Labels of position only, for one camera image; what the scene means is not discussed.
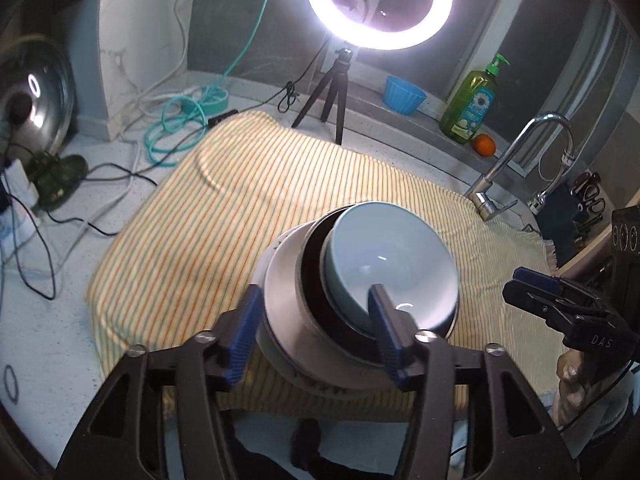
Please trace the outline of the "gloved right hand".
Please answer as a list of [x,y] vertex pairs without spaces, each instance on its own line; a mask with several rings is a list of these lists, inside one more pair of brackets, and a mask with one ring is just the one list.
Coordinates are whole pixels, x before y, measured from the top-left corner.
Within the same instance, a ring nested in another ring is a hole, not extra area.
[[576,425],[587,413],[627,382],[632,363],[610,356],[570,350],[556,363],[559,378],[553,419],[562,431]]

